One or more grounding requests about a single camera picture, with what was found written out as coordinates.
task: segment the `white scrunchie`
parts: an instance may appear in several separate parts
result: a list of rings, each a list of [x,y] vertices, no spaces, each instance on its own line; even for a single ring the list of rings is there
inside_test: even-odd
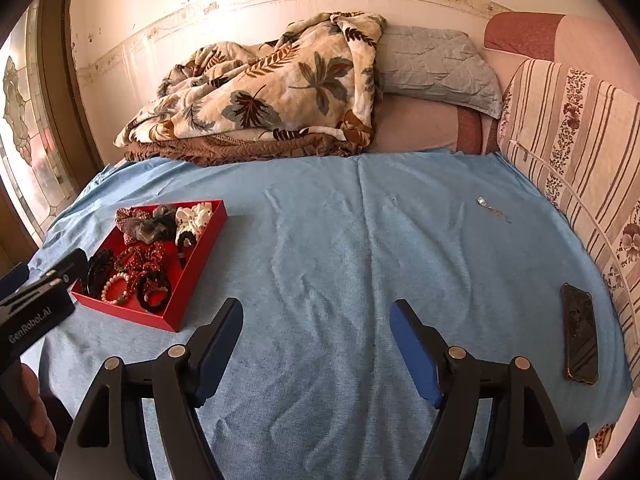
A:
[[[196,241],[200,240],[212,213],[210,202],[201,202],[193,207],[179,207],[175,212],[175,223],[178,226],[175,232],[175,242],[178,243],[178,238],[185,231],[191,231],[196,237]]]

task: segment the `striped fabric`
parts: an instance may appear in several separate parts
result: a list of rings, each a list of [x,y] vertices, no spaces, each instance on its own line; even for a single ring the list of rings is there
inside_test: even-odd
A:
[[[640,392],[639,102],[564,64],[526,60],[505,95],[504,156],[560,210],[602,272]]]

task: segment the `smartphone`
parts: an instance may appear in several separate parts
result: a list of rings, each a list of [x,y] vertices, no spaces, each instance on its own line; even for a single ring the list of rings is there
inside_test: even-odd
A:
[[[586,384],[598,380],[598,339],[591,294],[568,283],[560,289],[564,319],[564,374]]]

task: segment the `gray pillow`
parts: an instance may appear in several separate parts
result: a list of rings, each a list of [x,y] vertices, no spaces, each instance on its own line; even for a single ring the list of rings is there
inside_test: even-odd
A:
[[[466,106],[500,118],[498,78],[464,32],[388,25],[378,41],[376,67],[383,92]]]

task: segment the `silver screw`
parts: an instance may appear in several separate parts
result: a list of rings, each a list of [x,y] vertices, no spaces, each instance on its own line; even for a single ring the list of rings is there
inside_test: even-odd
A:
[[[187,349],[183,345],[174,345],[167,352],[169,357],[182,357]]]
[[[466,357],[466,350],[462,346],[452,346],[449,348],[449,355],[454,359],[464,359]]]
[[[516,357],[515,363],[520,370],[528,370],[531,366],[531,363],[526,357]]]
[[[120,366],[120,359],[118,359],[117,357],[109,357],[104,362],[104,367],[107,370],[115,370],[118,366]]]

